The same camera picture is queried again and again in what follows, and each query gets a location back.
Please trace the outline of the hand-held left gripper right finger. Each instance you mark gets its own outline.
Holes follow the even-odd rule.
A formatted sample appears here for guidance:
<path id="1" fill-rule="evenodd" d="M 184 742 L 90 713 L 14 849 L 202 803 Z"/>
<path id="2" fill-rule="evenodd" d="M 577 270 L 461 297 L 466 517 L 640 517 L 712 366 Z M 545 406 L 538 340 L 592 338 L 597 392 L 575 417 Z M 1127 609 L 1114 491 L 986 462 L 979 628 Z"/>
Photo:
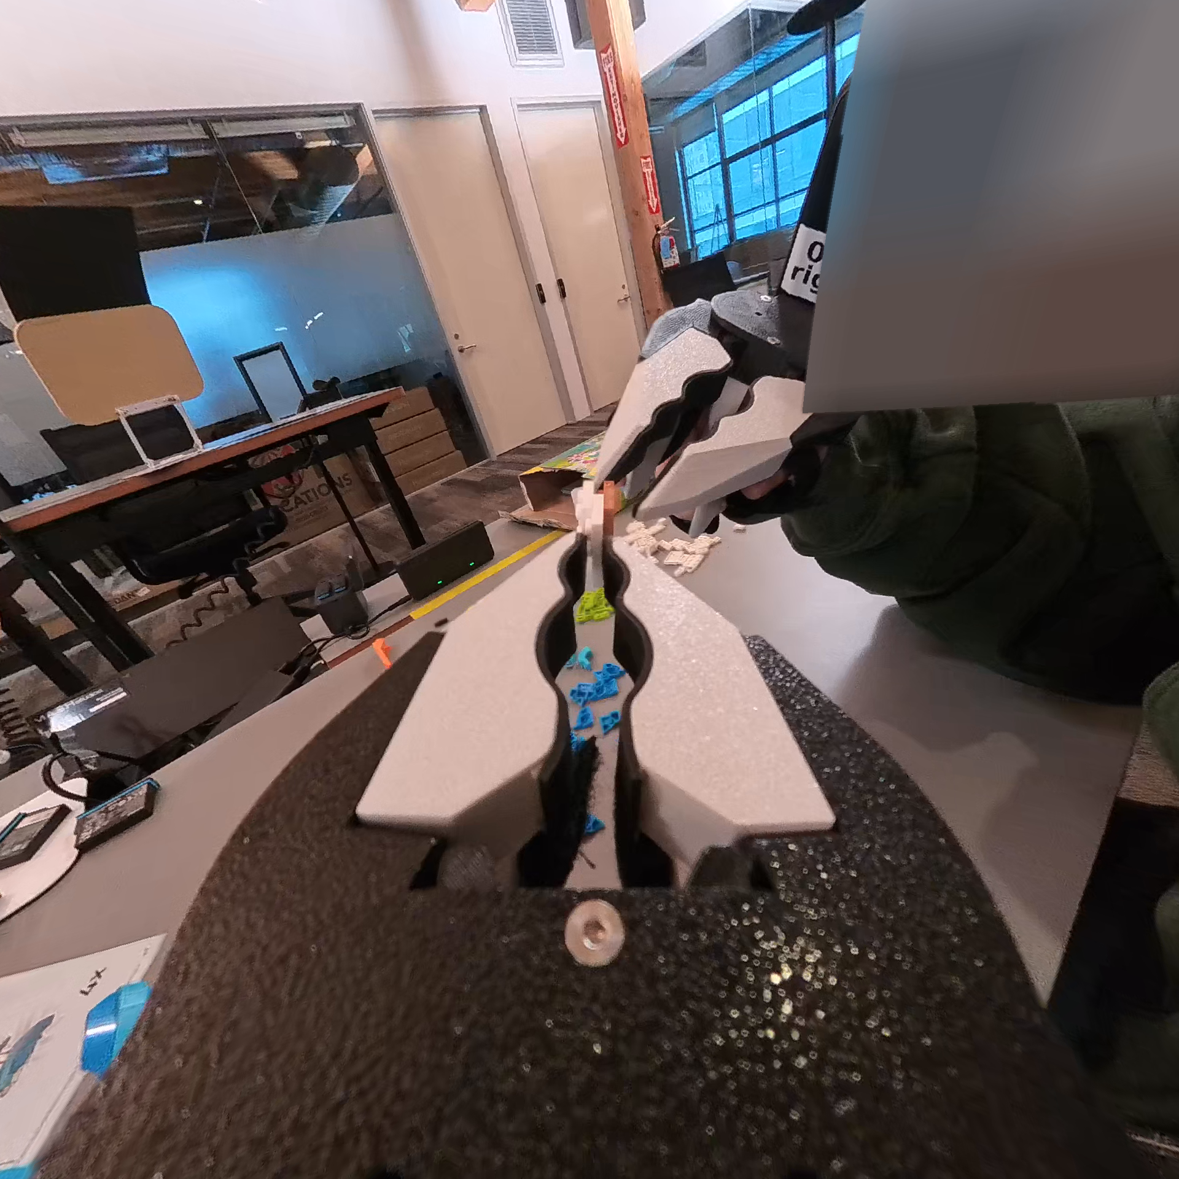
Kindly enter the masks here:
<path id="1" fill-rule="evenodd" d="M 617 724 L 614 833 L 628 853 L 702 853 L 828 833 L 833 810 L 737 628 L 625 545 L 603 541 Z"/>

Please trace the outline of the white and brown lego assembly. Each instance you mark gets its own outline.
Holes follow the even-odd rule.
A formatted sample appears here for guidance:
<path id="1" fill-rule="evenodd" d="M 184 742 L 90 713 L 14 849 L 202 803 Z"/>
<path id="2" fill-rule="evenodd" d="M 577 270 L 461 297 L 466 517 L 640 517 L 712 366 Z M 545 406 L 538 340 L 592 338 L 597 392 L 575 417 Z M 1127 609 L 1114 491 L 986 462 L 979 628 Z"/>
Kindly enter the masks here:
<path id="1" fill-rule="evenodd" d="M 623 493 L 617 482 L 595 484 L 582 480 L 571 493 L 575 532 L 586 539 L 586 552 L 597 565 L 604 554 L 606 543 L 614 535 L 614 517 L 623 508 Z"/>

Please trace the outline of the person's right forearm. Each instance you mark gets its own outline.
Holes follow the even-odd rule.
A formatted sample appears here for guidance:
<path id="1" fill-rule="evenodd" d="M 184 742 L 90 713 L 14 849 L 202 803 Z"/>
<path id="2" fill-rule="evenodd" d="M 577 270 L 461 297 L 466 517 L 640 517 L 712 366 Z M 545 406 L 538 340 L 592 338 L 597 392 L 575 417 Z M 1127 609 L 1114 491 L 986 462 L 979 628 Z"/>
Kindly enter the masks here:
<path id="1" fill-rule="evenodd" d="M 955 655 L 1097 703 L 1176 663 L 1176 397 L 863 414 L 791 547 Z"/>

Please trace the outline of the pile of white lego pieces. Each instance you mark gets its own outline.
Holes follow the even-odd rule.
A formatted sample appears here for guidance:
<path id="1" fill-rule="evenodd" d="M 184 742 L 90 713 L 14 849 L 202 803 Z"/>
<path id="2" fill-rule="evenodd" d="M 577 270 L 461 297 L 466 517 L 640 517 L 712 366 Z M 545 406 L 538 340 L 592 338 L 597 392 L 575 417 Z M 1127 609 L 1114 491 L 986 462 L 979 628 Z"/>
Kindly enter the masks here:
<path id="1" fill-rule="evenodd" d="M 621 534 L 623 548 L 649 565 L 660 565 L 673 578 L 693 574 L 721 545 L 717 535 L 689 537 L 669 519 L 630 521 Z"/>

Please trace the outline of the open printed lego box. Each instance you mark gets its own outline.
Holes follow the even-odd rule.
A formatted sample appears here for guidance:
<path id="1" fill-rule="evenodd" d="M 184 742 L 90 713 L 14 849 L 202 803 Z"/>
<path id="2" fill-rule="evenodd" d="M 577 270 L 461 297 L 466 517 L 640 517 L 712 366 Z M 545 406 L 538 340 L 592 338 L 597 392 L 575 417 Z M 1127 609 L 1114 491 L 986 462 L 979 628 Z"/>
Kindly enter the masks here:
<path id="1" fill-rule="evenodd" d="M 518 488 L 523 495 L 520 510 L 497 511 L 501 521 L 533 528 L 575 532 L 577 493 L 584 482 L 592 482 L 597 471 L 597 454 L 603 432 L 569 447 L 520 473 Z"/>

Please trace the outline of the lego instruction booklet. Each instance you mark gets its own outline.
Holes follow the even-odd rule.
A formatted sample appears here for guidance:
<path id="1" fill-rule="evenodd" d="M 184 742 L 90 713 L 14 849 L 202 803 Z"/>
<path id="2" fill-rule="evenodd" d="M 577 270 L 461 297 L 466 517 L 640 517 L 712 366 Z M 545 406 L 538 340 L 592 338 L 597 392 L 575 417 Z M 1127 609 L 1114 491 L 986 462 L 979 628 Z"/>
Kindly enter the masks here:
<path id="1" fill-rule="evenodd" d="M 1 980 L 1 1176 L 33 1178 L 151 999 L 164 936 Z"/>

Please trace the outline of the yellow tape strip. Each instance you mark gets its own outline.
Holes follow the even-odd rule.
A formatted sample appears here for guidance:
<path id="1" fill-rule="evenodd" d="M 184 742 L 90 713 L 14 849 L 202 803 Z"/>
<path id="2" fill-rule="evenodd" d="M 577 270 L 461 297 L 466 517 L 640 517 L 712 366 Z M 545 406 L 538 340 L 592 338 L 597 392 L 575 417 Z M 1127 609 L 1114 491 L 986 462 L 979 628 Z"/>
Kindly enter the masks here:
<path id="1" fill-rule="evenodd" d="M 560 530 L 547 530 L 538 539 L 521 545 L 518 550 L 509 552 L 503 558 L 492 558 L 488 563 L 483 563 L 481 567 L 468 567 L 457 578 L 435 585 L 435 591 L 431 595 L 427 595 L 416 606 L 411 606 L 407 609 L 405 619 L 409 619 L 411 622 L 416 622 L 427 617 L 429 613 L 440 609 L 448 602 L 462 596 L 464 593 L 472 591 L 473 587 L 485 582 L 497 578 L 499 574 L 510 571 L 514 565 L 525 561 L 527 558 L 534 556 L 536 552 L 540 552 L 542 548 L 545 548 L 547 545 L 562 537 L 564 534 Z"/>

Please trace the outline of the black box with green light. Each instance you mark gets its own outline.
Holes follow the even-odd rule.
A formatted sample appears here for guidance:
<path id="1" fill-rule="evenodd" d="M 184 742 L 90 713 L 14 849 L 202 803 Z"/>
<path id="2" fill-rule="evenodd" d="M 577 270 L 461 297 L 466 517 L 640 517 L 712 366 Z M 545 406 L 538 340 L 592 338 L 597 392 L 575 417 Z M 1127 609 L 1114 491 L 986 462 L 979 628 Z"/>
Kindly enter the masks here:
<path id="1" fill-rule="evenodd" d="M 468 523 L 440 539 L 411 550 L 396 565 L 403 595 L 422 602 L 492 563 L 494 548 L 483 523 Z"/>

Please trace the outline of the white door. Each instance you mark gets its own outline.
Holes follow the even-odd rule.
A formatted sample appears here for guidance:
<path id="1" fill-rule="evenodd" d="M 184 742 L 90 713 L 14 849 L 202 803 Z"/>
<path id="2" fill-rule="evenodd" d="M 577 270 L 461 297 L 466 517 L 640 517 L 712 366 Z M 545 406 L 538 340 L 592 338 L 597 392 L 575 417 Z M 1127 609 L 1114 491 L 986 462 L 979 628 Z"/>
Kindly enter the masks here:
<path id="1" fill-rule="evenodd" d="M 486 452 L 562 427 L 483 111 L 385 113 L 374 131 Z"/>
<path id="2" fill-rule="evenodd" d="M 614 404 L 638 357 L 628 262 L 597 102 L 516 107 L 529 181 L 590 410 Z"/>

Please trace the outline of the black charging dock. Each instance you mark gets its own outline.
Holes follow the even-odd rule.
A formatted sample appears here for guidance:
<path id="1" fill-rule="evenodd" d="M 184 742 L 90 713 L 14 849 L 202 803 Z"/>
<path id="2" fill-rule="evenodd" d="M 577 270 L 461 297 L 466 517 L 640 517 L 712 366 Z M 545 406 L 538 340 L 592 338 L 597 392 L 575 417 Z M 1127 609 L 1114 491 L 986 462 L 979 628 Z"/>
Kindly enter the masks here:
<path id="1" fill-rule="evenodd" d="M 368 607 L 363 574 L 354 556 L 344 567 L 315 585 L 313 607 L 328 639 L 359 641 L 368 633 Z"/>

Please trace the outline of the large window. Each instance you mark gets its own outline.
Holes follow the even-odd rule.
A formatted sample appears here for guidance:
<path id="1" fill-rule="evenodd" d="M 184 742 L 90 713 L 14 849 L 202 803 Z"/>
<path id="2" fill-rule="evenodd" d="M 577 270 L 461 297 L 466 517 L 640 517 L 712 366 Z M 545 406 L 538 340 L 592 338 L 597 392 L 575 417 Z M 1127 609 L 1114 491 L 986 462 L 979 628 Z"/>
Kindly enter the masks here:
<path id="1" fill-rule="evenodd" d="M 861 4 L 793 35 L 800 2 L 747 2 L 643 76 L 662 218 L 682 264 L 721 255 L 754 273 L 785 257 Z"/>

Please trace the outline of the black office chair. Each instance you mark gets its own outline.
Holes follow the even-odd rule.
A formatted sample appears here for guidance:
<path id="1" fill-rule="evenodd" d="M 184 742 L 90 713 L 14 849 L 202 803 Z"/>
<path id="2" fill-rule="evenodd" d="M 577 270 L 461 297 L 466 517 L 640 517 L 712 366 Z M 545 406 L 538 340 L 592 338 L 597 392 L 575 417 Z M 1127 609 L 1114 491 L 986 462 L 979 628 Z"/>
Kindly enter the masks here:
<path id="1" fill-rule="evenodd" d="M 114 530 L 106 547 L 136 582 L 176 582 L 180 598 L 206 583 L 234 582 L 250 607 L 261 598 L 248 563 L 287 528 L 278 506 L 252 508 L 243 493 L 208 499 L 193 482 L 127 499 L 103 510 L 103 523 Z"/>

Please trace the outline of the air vent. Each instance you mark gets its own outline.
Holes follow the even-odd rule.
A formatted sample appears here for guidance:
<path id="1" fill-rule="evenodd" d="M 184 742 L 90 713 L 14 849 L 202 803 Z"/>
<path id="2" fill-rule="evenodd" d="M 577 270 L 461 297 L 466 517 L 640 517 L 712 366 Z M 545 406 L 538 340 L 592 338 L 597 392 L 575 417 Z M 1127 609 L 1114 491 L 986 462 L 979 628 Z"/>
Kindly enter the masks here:
<path id="1" fill-rule="evenodd" d="M 562 67 L 551 2 L 496 2 L 510 65 Z"/>

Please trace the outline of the wooden post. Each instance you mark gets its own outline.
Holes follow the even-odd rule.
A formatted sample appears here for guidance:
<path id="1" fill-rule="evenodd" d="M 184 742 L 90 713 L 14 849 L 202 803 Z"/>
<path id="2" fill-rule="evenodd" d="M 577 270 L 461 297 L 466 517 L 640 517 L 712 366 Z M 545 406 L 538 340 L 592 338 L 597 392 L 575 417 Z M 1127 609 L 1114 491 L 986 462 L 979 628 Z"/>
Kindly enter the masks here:
<path id="1" fill-rule="evenodd" d="M 606 43 L 614 47 L 617 74 L 625 104 L 628 142 L 616 150 L 612 139 L 614 166 L 621 189 L 625 224 L 630 238 L 630 257 L 638 283 L 638 301 L 643 323 L 652 323 L 669 309 L 660 273 L 651 251 L 656 220 L 649 216 L 640 183 L 640 157 L 651 155 L 651 133 L 643 104 L 638 69 L 638 48 L 628 2 L 586 2 L 593 54 Z"/>

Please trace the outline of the black wall screen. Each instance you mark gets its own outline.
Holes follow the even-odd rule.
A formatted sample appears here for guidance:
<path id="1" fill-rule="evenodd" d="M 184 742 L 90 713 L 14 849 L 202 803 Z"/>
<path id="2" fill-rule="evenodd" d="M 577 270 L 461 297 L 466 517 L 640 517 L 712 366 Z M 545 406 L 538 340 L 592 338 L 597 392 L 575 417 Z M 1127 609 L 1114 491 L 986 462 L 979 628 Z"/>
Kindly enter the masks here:
<path id="1" fill-rule="evenodd" d="M 16 321 L 149 305 L 125 207 L 1 207 L 1 296 Z"/>

